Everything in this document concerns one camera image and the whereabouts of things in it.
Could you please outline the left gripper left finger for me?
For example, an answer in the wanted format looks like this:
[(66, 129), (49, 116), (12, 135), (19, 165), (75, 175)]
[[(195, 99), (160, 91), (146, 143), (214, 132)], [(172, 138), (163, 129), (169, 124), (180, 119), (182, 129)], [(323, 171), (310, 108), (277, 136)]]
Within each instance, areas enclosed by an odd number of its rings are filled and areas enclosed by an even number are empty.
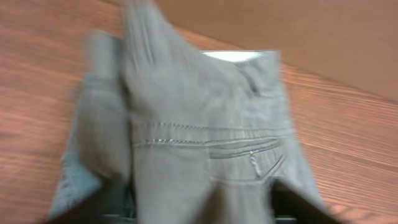
[(45, 224), (134, 224), (134, 208), (127, 184), (107, 180), (78, 205), (45, 221)]

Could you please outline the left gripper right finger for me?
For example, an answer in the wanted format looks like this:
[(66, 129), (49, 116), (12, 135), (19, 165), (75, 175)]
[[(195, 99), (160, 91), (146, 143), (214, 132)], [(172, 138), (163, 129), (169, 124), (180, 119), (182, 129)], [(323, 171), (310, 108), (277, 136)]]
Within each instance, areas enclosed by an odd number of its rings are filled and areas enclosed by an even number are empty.
[(276, 224), (342, 224), (281, 180), (274, 180), (271, 207)]

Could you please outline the grey cotton shorts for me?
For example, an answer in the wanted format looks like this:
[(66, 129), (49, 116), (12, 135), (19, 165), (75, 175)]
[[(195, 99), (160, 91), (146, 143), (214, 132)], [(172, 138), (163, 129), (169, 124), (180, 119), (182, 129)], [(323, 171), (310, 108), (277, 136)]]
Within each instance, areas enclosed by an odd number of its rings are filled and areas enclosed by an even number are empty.
[(114, 176), (121, 186), (101, 221), (273, 223), (274, 179), (325, 209), (294, 133), (277, 51), (212, 57), (154, 1), (122, 1), (121, 17), (123, 38), (90, 38), (49, 218)]

